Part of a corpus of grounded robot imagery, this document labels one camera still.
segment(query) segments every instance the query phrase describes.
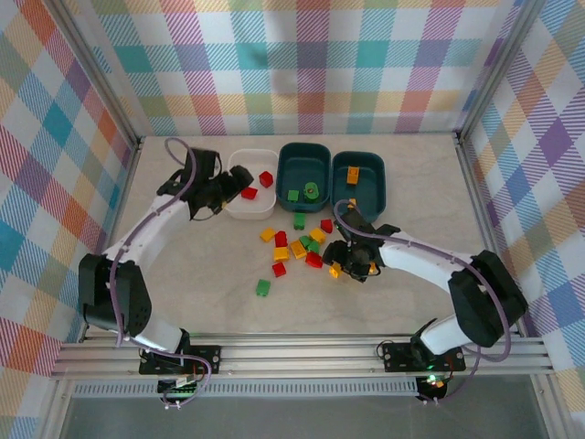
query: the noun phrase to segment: colorful checkered pattern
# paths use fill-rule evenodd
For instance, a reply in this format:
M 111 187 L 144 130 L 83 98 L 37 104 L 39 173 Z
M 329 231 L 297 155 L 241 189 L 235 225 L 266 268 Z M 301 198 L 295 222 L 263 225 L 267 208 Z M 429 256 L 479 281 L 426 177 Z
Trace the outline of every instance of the colorful checkered pattern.
M 585 431 L 585 1 L 547 2 L 472 140 L 505 263 Z
M 40 0 L 0 0 L 0 438 L 31 437 L 130 147 Z
M 122 104 L 156 135 L 450 131 L 522 3 L 77 1 Z

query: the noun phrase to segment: teal bin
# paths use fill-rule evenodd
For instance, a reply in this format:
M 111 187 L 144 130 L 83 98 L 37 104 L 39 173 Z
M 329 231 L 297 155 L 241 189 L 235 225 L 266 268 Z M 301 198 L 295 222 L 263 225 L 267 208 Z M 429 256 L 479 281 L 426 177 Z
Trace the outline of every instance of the teal bin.
M 307 183 L 313 182 L 319 190 L 315 202 L 307 202 L 303 195 Z M 331 153 L 323 145 L 294 143 L 282 147 L 278 159 L 276 197 L 285 210 L 291 212 L 318 212 L 329 200 L 331 190 Z M 289 190 L 299 191 L 299 200 L 288 200 Z
M 347 184 L 347 169 L 359 167 L 357 185 Z M 384 160 L 374 153 L 344 151 L 333 157 L 331 172 L 331 204 L 340 199 L 355 198 L 364 219 L 375 221 L 386 208 L 386 172 Z M 346 207 L 340 208 L 345 213 Z

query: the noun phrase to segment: plastic container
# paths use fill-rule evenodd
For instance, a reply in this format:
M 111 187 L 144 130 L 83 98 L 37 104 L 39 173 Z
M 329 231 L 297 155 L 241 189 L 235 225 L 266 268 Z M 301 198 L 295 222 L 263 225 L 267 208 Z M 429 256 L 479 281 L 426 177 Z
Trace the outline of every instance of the plastic container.
M 357 185 L 347 184 L 349 166 L 359 167 Z M 368 222 L 376 220 L 386 208 L 386 172 L 384 160 L 374 153 L 344 151 L 333 157 L 331 204 L 340 199 L 355 198 L 362 216 Z
M 268 171 L 276 179 L 278 155 L 268 149 L 239 149 L 229 157 L 228 169 L 235 165 L 246 167 L 254 181 L 250 187 L 258 189 L 255 199 L 245 199 L 241 195 L 235 197 L 227 206 L 228 214 L 237 220 L 265 220 L 274 211 L 276 204 L 275 184 L 264 187 L 260 184 L 259 175 Z
M 329 200 L 331 153 L 319 144 L 287 144 L 278 160 L 276 195 L 282 208 L 291 212 L 318 212 Z M 319 199 L 307 203 L 304 186 L 313 182 L 319 189 Z M 288 200 L 289 190 L 299 191 L 299 201 Z

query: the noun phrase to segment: red block in bin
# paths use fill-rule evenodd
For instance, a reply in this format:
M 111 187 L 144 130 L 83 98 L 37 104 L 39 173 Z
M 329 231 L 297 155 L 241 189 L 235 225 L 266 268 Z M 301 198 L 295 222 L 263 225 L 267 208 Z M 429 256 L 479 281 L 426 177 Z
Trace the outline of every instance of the red block in bin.
M 274 247 L 286 247 L 287 245 L 289 243 L 286 240 L 286 232 L 281 230 L 274 235 Z
M 321 259 L 321 256 L 319 256 L 315 252 L 308 252 L 307 258 L 304 261 L 307 262 L 309 265 L 311 265 L 314 268 L 323 267 L 323 259 Z
M 282 262 L 275 263 L 272 266 L 272 270 L 274 271 L 275 277 L 281 277 L 286 274 L 286 269 L 284 268 L 284 264 Z
M 331 233 L 333 231 L 333 222 L 330 219 L 321 219 L 321 230 Z
M 255 189 L 254 187 L 246 187 L 241 191 L 241 196 L 245 199 L 255 199 L 257 193 L 258 189 Z
M 274 177 L 268 171 L 262 172 L 259 175 L 259 180 L 260 180 L 260 184 L 263 185 L 264 187 L 270 187 L 270 186 L 272 186 L 272 183 L 274 183 Z

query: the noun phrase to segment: toy block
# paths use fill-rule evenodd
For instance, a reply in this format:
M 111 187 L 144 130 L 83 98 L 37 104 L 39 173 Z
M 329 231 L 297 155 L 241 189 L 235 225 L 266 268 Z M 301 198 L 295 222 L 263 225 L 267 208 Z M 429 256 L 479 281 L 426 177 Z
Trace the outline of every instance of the toy block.
M 260 181 L 260 184 L 263 185 L 264 187 L 270 187 L 270 186 L 272 186 L 272 183 L 274 183 L 274 177 L 268 171 L 262 172 L 258 176 L 258 179 Z
M 317 242 L 317 241 L 311 241 L 311 242 L 309 242 L 309 245 L 307 245 L 308 252 L 314 252 L 314 253 L 319 254 L 320 248 L 321 248 L 321 246 L 319 245 L 319 242 Z
M 307 203 L 315 203 L 319 199 L 319 187 L 316 183 L 310 181 L 304 185 L 303 195 Z
M 307 235 L 303 235 L 301 238 L 299 238 L 299 241 L 301 242 L 303 247 L 306 249 L 309 246 L 309 244 L 311 243 L 312 239 L 309 238 Z
M 274 261 L 282 262 L 289 260 L 289 249 L 288 247 L 276 247 L 274 249 Z
M 297 212 L 294 214 L 293 226 L 295 230 L 304 230 L 304 213 Z
M 330 219 L 321 219 L 321 230 L 327 233 L 333 232 L 333 222 Z
M 286 247 L 287 245 L 289 245 L 289 243 L 286 240 L 286 232 L 281 230 L 274 235 L 274 246 L 275 247 Z
M 359 178 L 359 167 L 348 166 L 347 167 L 347 184 L 348 185 L 356 185 L 358 178 Z
M 337 279 L 341 275 L 341 265 L 339 265 L 339 262 L 333 262 L 333 265 L 329 267 L 329 274 L 334 279 Z
M 274 271 L 274 277 L 281 277 L 286 274 L 286 269 L 284 268 L 284 264 L 282 262 L 275 263 L 272 266 L 272 270 Z
M 265 281 L 264 279 L 260 279 L 258 281 L 258 285 L 256 286 L 256 295 L 259 295 L 260 297 L 266 297 L 270 289 L 271 283 L 269 281 Z
M 257 193 L 258 189 L 255 189 L 254 187 L 246 187 L 241 191 L 241 197 L 245 199 L 255 199 Z
M 264 230 L 261 234 L 260 237 L 262 238 L 262 240 L 264 242 L 268 242 L 270 241 L 272 238 L 274 238 L 274 235 L 276 234 L 276 231 L 274 231 L 274 229 L 272 227 L 269 227 L 268 229 Z
M 321 259 L 321 256 L 314 252 L 308 252 L 304 261 L 314 268 L 323 267 L 323 259 Z
M 291 250 L 295 259 L 301 259 L 307 255 L 307 250 L 304 249 L 300 241 L 291 242 Z
M 320 245 L 325 244 L 326 237 L 321 229 L 311 230 L 311 233 L 309 233 L 309 236 L 311 237 L 311 239 L 319 242 Z
M 296 203 L 299 200 L 299 191 L 298 190 L 289 190 L 289 195 L 286 198 L 292 203 Z

